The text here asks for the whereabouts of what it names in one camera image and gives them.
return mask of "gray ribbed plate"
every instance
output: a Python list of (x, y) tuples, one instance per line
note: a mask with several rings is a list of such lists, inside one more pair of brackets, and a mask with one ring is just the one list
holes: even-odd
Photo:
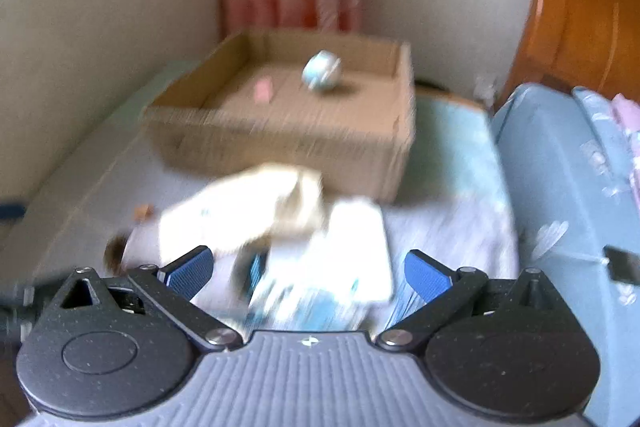
[[(28, 427), (87, 427), (48, 413)], [(444, 400), (411, 355), (372, 346), (364, 333), (259, 331), (230, 353), (203, 358), (179, 393), (109, 427), (489, 427)], [(580, 417), (549, 427), (584, 427)]]

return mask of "screw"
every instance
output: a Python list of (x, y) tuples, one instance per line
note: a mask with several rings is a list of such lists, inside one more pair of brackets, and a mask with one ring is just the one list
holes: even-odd
[(406, 346), (414, 336), (406, 330), (388, 330), (382, 333), (380, 340), (385, 346)]
[(230, 328), (217, 328), (207, 331), (204, 338), (214, 346), (228, 346), (238, 339), (238, 334)]

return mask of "cardboard box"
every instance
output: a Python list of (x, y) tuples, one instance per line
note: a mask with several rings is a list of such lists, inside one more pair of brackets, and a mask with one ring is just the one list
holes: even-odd
[[(340, 86), (309, 91), (306, 62), (320, 50), (342, 59)], [(273, 79), (270, 103), (255, 83)], [(322, 172), (324, 187), (392, 201), (414, 140), (408, 44), (347, 34), (251, 30), (226, 39), (196, 70), (145, 109), (169, 166), (225, 176), (264, 163)]]

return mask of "wooden headboard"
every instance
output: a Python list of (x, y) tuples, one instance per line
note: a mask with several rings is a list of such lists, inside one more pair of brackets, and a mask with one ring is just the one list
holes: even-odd
[(524, 82), (640, 101), (640, 0), (532, 0), (498, 107)]

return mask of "pink eraser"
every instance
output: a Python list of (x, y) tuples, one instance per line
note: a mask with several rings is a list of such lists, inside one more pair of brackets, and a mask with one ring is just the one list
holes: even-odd
[(263, 76), (254, 84), (254, 103), (270, 103), (273, 98), (273, 79)]

